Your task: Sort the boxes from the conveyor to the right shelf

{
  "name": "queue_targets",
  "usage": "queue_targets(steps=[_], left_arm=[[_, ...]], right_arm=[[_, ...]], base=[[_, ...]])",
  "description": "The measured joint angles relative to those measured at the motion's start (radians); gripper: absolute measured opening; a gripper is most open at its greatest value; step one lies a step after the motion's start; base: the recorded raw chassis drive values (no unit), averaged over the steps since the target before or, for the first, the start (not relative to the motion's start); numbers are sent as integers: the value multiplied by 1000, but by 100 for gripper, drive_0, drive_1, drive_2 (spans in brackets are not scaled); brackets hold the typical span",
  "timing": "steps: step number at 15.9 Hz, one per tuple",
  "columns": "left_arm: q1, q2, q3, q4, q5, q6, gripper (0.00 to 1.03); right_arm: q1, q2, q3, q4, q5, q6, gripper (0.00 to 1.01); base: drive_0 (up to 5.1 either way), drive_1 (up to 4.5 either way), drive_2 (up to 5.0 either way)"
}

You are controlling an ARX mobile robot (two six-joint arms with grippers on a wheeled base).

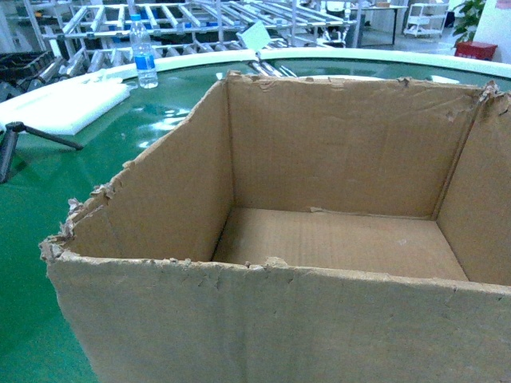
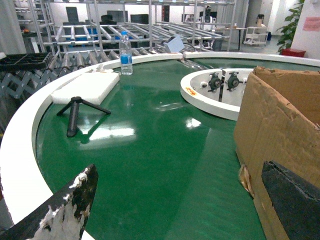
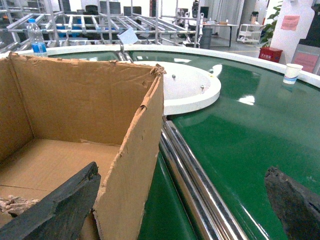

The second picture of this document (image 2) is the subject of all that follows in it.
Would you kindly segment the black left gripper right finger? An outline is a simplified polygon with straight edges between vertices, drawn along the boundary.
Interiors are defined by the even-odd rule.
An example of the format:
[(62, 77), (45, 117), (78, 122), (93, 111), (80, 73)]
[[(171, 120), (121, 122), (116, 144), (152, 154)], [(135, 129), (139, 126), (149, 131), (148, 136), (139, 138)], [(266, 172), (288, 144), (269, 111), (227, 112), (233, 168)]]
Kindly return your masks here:
[(275, 161), (262, 167), (262, 182), (291, 240), (320, 238), (320, 189)]

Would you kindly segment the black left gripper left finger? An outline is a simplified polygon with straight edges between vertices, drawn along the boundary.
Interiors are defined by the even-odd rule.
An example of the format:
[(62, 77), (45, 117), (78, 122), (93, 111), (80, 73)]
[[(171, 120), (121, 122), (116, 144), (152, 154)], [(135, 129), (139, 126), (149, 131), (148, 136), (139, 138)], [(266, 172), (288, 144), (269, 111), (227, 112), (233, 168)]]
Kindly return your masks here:
[(0, 235), (2, 240), (80, 240), (96, 194), (99, 174), (88, 165), (24, 219)]

